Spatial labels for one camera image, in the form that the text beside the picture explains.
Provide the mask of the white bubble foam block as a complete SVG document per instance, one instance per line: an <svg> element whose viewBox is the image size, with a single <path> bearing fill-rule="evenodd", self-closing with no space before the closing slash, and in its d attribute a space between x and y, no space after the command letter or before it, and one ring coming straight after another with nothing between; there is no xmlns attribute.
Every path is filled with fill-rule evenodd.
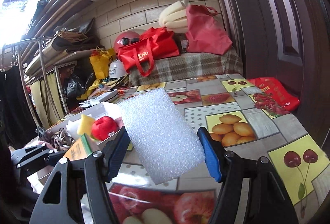
<svg viewBox="0 0 330 224"><path fill-rule="evenodd" d="M136 95L118 106L125 130L154 184L178 178L204 162L196 132L164 89Z"/></svg>

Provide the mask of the black hanging garment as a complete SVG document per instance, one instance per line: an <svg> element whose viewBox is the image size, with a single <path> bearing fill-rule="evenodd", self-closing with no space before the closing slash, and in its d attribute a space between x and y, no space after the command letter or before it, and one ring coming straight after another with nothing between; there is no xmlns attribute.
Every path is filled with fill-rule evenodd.
<svg viewBox="0 0 330 224"><path fill-rule="evenodd" d="M1 72L1 136L12 147L24 147L36 137L36 124L29 110L19 68Z"/></svg>

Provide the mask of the white foam block in box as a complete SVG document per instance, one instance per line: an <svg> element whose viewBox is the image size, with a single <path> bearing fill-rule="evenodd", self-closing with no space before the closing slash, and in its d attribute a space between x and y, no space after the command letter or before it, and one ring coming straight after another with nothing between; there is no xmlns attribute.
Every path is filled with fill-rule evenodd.
<svg viewBox="0 0 330 224"><path fill-rule="evenodd" d="M68 120L68 123L66 124L66 130L68 131L68 134L73 137L73 139L77 140L80 138L80 135L77 134L78 125L80 124L80 120L71 121Z"/></svg>

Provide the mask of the yellow green sponge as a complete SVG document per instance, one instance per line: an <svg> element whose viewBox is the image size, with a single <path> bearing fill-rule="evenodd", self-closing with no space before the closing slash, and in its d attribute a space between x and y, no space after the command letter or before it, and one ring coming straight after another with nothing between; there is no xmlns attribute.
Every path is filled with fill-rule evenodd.
<svg viewBox="0 0 330 224"><path fill-rule="evenodd" d="M79 135L88 135L92 133L92 126L96 120L91 116L85 114L81 115L80 124L78 125L77 134Z"/></svg>

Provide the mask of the red plush apple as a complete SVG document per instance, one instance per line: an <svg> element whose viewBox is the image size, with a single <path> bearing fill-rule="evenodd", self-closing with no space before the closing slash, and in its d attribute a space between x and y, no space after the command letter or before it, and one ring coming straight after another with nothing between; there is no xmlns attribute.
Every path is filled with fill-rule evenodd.
<svg viewBox="0 0 330 224"><path fill-rule="evenodd" d="M91 135L96 140L106 140L109 135L119 130L118 124L109 116L103 116L92 125Z"/></svg>

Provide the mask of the black plastic bag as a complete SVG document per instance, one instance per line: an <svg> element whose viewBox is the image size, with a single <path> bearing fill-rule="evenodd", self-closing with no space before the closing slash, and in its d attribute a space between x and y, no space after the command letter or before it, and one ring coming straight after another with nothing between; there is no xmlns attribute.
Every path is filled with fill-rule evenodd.
<svg viewBox="0 0 330 224"><path fill-rule="evenodd" d="M63 91L65 96L67 98L77 98L81 96L93 84L95 79L96 77L94 73L91 73L86 78L81 78L75 74L72 74L64 81Z"/></svg>

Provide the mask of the metal shelf with boards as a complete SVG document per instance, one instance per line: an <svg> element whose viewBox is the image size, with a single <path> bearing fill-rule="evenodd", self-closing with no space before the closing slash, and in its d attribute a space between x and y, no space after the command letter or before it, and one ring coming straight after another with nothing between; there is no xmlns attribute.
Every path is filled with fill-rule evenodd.
<svg viewBox="0 0 330 224"><path fill-rule="evenodd" d="M50 39L41 43L38 50L25 69L30 79L30 87L40 83L40 99L48 117L56 119L68 112L66 98L59 78L59 69L77 64L79 59L89 57L93 51L102 47L97 36L95 19L84 22L72 29L60 29Z"/></svg>

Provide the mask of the yellow shopping bag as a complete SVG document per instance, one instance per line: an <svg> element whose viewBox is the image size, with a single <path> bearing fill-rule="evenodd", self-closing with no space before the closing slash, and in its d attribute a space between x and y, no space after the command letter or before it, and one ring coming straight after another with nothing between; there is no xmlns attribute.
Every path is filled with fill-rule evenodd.
<svg viewBox="0 0 330 224"><path fill-rule="evenodd" d="M90 55L90 63L97 79L105 79L109 76L109 66L116 60L116 53L113 48L105 50L100 47Z"/></svg>

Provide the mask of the white helmet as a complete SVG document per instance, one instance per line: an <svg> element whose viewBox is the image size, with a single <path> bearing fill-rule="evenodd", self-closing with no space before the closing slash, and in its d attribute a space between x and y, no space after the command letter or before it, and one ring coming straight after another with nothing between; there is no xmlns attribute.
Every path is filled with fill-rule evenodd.
<svg viewBox="0 0 330 224"><path fill-rule="evenodd" d="M127 72L123 63L120 60L115 60L110 64L108 74L110 79L120 79L127 75Z"/></svg>

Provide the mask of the metal clothes rack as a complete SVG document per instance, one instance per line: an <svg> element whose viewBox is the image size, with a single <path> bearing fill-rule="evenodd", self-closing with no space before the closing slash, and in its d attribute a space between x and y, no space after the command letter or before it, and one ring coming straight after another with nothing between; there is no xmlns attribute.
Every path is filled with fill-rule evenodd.
<svg viewBox="0 0 330 224"><path fill-rule="evenodd" d="M45 81L46 93L49 98L49 102L51 103L51 108L54 111L54 113L56 115L58 115L57 118L59 118L59 112L58 112L58 110L56 110L53 96L49 97L49 95L51 95L51 90L49 88L49 83L48 83L48 79L47 79L47 75L49 73L55 72L55 81L56 81L56 85L57 85L57 89L58 89L58 95L59 95L59 99L61 101L61 106L63 107L63 111L64 111L63 112L64 116L61 118L61 119L63 119L69 113L69 110L68 110L68 106L66 103L67 97L65 96L65 94L63 92L63 87L61 85L61 81L60 81L60 77L59 77L59 68L73 65L73 64L77 65L76 56L78 56L77 54L81 53L81 52L73 52L73 53L69 54L66 51L62 51L60 54L58 54L57 56L54 56L53 58L45 58L44 52L43 52L44 49L42 48L42 45L45 43L45 40L49 40L49 39L51 39L51 38L39 37L39 38L33 38L33 39L26 39L26 40L22 40L17 43L14 43L14 44L9 44L9 45L3 46L3 48L2 48L3 53L1 54L1 57L2 57L1 64L3 65L3 55L4 55L5 50L8 48L11 48L11 49L17 51L18 67L23 68L21 54L19 52L19 50L20 50L19 47L24 44L37 42L39 49L40 48L42 49L42 52L41 52L42 56L40 56L40 52L39 52L39 54L36 57L34 57L34 60L32 60L32 62L27 66L27 68L25 70L23 68L22 85L24 87L24 86L26 86L26 84L30 85L30 84L35 83L38 80L43 79ZM30 68L30 66L33 66L33 64L35 65L35 63L38 62L38 58L39 58L39 62L40 62L40 68L38 68L38 69ZM27 75L30 79L25 81L25 79L24 79L25 75Z"/></svg>

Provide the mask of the plaid covered cabinet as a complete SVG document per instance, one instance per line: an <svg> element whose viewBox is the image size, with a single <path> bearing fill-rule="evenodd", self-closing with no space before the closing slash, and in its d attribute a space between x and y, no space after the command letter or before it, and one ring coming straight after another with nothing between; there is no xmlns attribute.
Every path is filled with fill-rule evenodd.
<svg viewBox="0 0 330 224"><path fill-rule="evenodd" d="M154 62L154 68L147 77L142 76L137 68L132 68L129 82L132 86L139 86L222 74L243 74L243 62L234 48L224 55L184 53L159 59Z"/></svg>

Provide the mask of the red shiny tote bag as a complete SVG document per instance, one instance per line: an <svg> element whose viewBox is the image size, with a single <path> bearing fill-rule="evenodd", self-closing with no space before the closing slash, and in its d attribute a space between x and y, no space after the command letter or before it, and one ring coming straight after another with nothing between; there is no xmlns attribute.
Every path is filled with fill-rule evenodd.
<svg viewBox="0 0 330 224"><path fill-rule="evenodd" d="M144 77L151 74L156 60L179 55L174 32L168 31L166 27L152 27L140 36L138 42L121 46L118 51L119 60L126 72L137 68Z"/></svg>

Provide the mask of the pink red fabric bag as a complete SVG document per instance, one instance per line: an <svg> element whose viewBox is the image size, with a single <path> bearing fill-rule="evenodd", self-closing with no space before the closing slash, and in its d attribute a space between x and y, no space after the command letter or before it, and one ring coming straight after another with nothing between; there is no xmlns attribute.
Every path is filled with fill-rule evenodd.
<svg viewBox="0 0 330 224"><path fill-rule="evenodd" d="M186 7L188 53L211 53L224 55L232 41L215 16L213 7L188 5Z"/></svg>

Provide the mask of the dark brown door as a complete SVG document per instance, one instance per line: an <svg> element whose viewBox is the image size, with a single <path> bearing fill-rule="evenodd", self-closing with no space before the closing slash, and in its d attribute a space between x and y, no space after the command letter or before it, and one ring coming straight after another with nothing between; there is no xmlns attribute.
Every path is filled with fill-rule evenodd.
<svg viewBox="0 0 330 224"><path fill-rule="evenodd" d="M248 78L274 77L298 97L295 115L320 145L329 138L329 2L220 0Z"/></svg>

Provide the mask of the cream foam roll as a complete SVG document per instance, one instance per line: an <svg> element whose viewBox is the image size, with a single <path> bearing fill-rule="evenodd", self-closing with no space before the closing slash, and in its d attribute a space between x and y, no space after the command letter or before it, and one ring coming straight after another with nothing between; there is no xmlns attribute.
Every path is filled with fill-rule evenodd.
<svg viewBox="0 0 330 224"><path fill-rule="evenodd" d="M158 24L175 33L186 33L188 31L186 0L176 1L165 8L159 15Z"/></svg>

